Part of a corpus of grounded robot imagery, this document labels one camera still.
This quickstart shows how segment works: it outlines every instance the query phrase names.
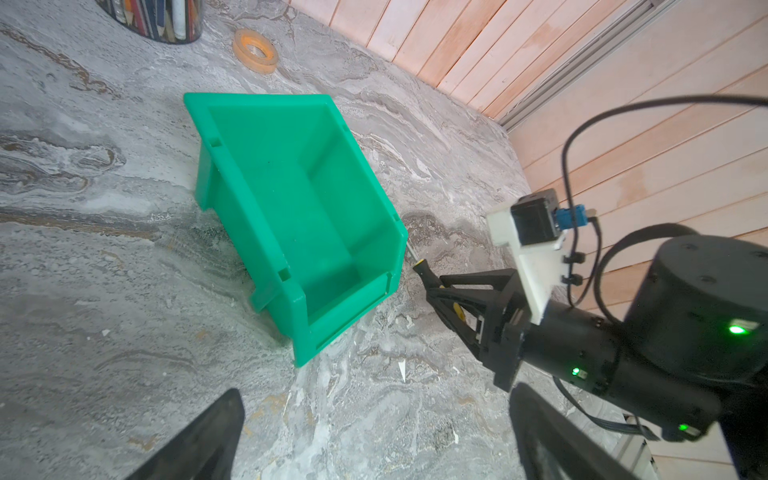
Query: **gray marble surface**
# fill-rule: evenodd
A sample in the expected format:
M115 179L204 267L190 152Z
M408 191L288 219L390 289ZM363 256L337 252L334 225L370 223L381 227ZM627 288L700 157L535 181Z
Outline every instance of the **gray marble surface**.
M203 37L179 47L92 0L0 5L0 477L123 478L234 386L234 478L521 478L506 394L407 265L395 295L293 367L194 201L182 94L332 95L438 273L506 264L483 213L528 186L504 131L281 2L206 6ZM236 28L272 39L275 74L235 59ZM518 379L615 443L542 372Z

